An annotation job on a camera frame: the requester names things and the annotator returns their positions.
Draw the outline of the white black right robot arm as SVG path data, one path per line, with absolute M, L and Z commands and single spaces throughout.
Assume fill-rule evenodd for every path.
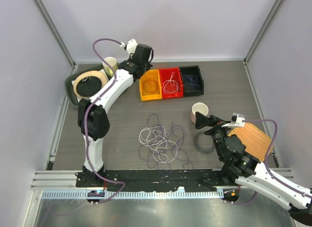
M 267 162 L 261 162 L 248 153 L 237 136 L 227 134 L 231 128 L 243 128 L 246 124 L 244 116 L 237 113 L 229 121 L 214 115 L 207 117 L 200 112 L 195 113 L 196 129 L 210 127 L 205 135 L 212 137 L 218 159 L 224 163 L 220 173 L 221 182 L 227 186 L 233 183 L 246 186 L 275 201 L 294 220 L 311 226 L 312 190 L 274 172 Z

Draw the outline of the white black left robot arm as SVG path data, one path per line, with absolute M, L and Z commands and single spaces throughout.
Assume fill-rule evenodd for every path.
M 107 113 L 118 97 L 152 67 L 152 47 L 131 40 L 123 48 L 129 58 L 119 64 L 101 90 L 78 104 L 78 126 L 85 141 L 85 162 L 82 171 L 76 173 L 77 187 L 99 187 L 107 181 L 102 159 L 104 137 L 110 128 Z

